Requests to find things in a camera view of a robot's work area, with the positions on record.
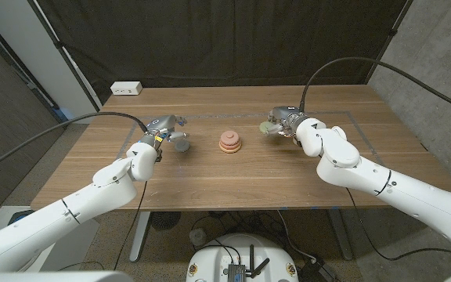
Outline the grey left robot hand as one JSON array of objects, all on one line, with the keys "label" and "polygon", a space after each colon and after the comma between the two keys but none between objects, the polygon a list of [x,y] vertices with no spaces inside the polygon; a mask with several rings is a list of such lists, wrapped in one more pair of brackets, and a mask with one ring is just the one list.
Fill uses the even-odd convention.
[{"label": "grey left robot hand", "polygon": [[158,149],[164,140],[177,142],[187,137],[184,132],[177,131],[176,126],[184,126],[187,120],[181,116],[164,115],[152,120],[147,126],[147,132],[139,140],[154,149]]}]

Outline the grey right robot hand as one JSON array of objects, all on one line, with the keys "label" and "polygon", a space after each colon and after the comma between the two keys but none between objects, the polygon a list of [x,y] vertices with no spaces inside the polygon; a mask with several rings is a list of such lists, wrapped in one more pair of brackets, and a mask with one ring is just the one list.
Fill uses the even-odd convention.
[{"label": "grey right robot hand", "polygon": [[268,114],[267,121],[259,125],[261,133],[265,136],[279,134],[285,137],[294,137],[298,126],[308,119],[298,107],[274,107]]}]

